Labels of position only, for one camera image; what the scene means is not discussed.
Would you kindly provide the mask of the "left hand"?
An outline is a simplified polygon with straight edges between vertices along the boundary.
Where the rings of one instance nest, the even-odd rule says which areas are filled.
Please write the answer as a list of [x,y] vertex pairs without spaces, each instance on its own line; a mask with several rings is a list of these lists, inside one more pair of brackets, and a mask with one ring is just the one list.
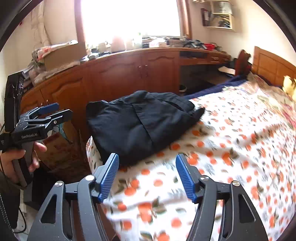
[[[40,167],[39,158],[36,151],[46,152],[47,147],[40,142],[34,142],[34,150],[32,151],[32,161],[28,167],[29,172],[34,172]],[[26,151],[24,149],[10,149],[4,153],[1,153],[1,171],[5,173],[7,178],[9,178],[13,183],[19,183],[18,176],[14,170],[13,160],[20,159],[25,155]]]

